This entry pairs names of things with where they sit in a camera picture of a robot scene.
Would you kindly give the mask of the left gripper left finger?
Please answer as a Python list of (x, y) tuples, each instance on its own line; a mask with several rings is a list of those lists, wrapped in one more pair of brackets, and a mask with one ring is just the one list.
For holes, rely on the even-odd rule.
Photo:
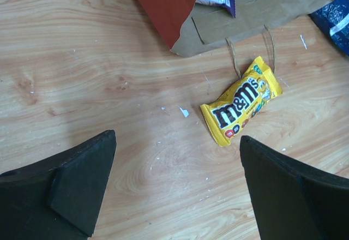
[(92, 237), (117, 147), (106, 130), (1, 174), (1, 239)]

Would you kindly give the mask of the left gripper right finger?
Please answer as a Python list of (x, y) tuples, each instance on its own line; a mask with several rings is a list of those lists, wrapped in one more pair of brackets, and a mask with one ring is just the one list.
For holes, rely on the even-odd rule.
[(348, 179), (250, 136), (240, 158), (261, 239), (348, 239)]

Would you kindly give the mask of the yellow M&M's packet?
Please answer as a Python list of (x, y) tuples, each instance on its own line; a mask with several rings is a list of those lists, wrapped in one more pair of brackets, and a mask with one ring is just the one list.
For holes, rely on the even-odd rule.
[(225, 147), (264, 106), (282, 93), (273, 70), (258, 56), (240, 80), (215, 102), (202, 104), (200, 109), (213, 139)]

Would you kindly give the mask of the blue Doritos chip bag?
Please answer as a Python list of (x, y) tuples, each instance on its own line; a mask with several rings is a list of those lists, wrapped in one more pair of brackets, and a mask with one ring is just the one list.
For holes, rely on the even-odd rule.
[(348, 0), (333, 0), (309, 16), (321, 32), (348, 56)]

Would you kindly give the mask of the red paper bag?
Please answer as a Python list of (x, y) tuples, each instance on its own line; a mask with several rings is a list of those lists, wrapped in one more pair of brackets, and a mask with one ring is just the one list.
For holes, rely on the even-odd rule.
[(139, 0), (167, 47), (192, 57), (317, 11), (333, 0), (232, 0), (235, 14), (196, 0)]

